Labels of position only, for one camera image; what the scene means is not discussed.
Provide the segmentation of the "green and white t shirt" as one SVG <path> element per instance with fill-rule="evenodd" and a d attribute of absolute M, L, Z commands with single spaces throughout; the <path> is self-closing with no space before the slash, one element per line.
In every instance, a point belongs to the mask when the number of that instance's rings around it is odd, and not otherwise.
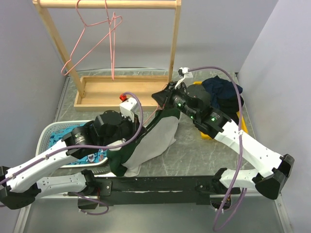
<path fill-rule="evenodd" d="M 175 139 L 181 113 L 175 109 L 158 110 L 155 118 L 130 144 L 106 153 L 111 172 L 117 177 L 134 177 L 141 165 L 161 155 Z"/>

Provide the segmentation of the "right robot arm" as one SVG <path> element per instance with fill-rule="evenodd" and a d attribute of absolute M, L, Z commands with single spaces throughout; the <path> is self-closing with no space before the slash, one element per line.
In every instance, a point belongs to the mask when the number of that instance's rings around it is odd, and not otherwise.
<path fill-rule="evenodd" d="M 254 168 L 251 170 L 231 170 L 221 168 L 215 175 L 213 189 L 222 194 L 234 187 L 255 189 L 271 200 L 278 198 L 287 182 L 294 158 L 274 152 L 245 131 L 225 113 L 210 105 L 211 96 L 204 87 L 183 82 L 170 82 L 165 89 L 153 93 L 152 98 L 164 109 L 175 108 L 192 119 L 195 127 L 210 138 L 241 153 Z"/>

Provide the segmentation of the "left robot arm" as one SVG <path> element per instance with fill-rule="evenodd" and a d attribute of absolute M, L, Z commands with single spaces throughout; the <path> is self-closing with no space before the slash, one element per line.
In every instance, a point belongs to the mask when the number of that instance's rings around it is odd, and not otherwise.
<path fill-rule="evenodd" d="M 123 116 L 109 110 L 75 127 L 33 159 L 13 168 L 1 166 L 0 205 L 15 210 L 53 194 L 93 194 L 99 185 L 90 170 L 60 177 L 49 177 L 49 174 L 98 150 L 123 147 L 134 141 L 141 129 L 137 115 Z"/>

